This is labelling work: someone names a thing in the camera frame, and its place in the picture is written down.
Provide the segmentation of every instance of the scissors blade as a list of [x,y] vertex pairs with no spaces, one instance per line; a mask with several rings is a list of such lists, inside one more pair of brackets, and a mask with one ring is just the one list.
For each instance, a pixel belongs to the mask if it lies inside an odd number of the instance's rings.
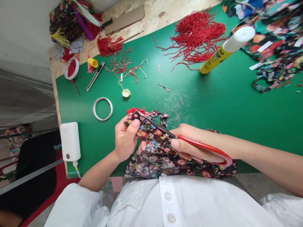
[[146,120],[148,120],[153,126],[155,126],[158,130],[167,133],[172,139],[177,138],[174,134],[172,134],[170,131],[162,127],[161,125],[157,124],[156,122],[152,121],[148,117],[146,117],[144,114],[140,113],[141,116],[143,116]]

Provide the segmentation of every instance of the white sleeve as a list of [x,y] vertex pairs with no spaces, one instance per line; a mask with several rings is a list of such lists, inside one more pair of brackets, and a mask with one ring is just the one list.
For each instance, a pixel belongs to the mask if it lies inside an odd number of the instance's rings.
[[261,199],[268,213],[285,227],[302,227],[303,199],[284,193],[269,194]]
[[103,192],[72,183],[58,197],[44,227],[106,227],[110,216],[102,206]]

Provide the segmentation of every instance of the chair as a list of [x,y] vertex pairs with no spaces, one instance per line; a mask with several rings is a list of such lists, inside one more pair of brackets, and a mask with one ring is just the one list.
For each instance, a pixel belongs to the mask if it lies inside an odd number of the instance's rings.
[[[60,160],[60,159],[62,159],[62,152],[58,152],[56,155],[56,160]],[[78,183],[80,181],[80,178],[72,178],[72,179],[66,178],[64,163],[57,165],[55,168],[56,168],[57,182],[56,182],[54,193],[48,199],[46,199],[46,201],[34,213],[32,213],[31,216],[29,216],[29,218],[26,219],[19,227],[28,226],[39,214],[41,214],[47,207],[49,207],[53,202],[57,200],[57,198],[66,188],[66,186],[68,186],[71,183]]]

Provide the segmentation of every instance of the green tabletop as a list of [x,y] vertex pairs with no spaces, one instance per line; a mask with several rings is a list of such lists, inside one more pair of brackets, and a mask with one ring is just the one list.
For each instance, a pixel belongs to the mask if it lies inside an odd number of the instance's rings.
[[[220,5],[215,6],[212,12],[215,10],[215,21],[225,23],[228,32],[239,22],[236,17],[228,18]],[[173,24],[153,32],[157,45],[161,47],[171,46],[170,36],[174,34]],[[142,66],[147,77],[138,70],[138,84],[135,84],[133,76],[123,79],[123,88],[131,91],[129,98],[122,96],[119,79],[106,70],[101,72],[87,92],[93,74],[87,73],[86,63],[80,66],[75,81],[80,96],[64,76],[56,80],[62,123],[79,124],[81,175],[115,148],[115,125],[131,107],[145,107],[147,111],[159,109],[169,114],[168,129],[186,123],[303,155],[303,93],[297,93],[301,88],[294,87],[303,79],[302,75],[296,75],[291,87],[260,94],[252,87],[256,71],[249,69],[256,62],[241,50],[209,74],[201,75],[185,65],[178,65],[171,72],[178,59],[170,62],[169,56],[164,56],[168,51],[156,48],[151,34],[123,45],[124,50],[130,47],[133,51],[128,56],[134,62],[133,66],[138,66],[144,59],[148,60],[149,66],[146,63]],[[95,59],[99,64],[102,61],[109,64],[110,61],[110,58],[101,56]],[[170,92],[160,87],[159,82]],[[108,98],[113,105],[113,114],[107,121],[97,120],[92,111],[94,102],[100,97]],[[100,117],[107,117],[109,112],[109,104],[105,100],[97,104]],[[121,163],[112,175],[123,176],[127,164],[128,161]],[[68,174],[77,177],[72,163],[68,162],[67,166]],[[238,161],[238,173],[255,171],[243,161]]]

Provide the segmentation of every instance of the yellow bottle cap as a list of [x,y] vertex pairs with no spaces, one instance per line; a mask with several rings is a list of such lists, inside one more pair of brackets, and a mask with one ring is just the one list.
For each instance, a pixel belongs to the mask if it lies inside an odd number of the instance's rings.
[[97,60],[95,60],[95,59],[93,59],[93,58],[89,58],[89,59],[87,60],[87,63],[88,63],[90,66],[93,66],[93,67],[95,67],[95,68],[98,67],[98,62],[97,62]]
[[128,89],[124,89],[122,91],[122,95],[126,98],[130,97],[130,91]]

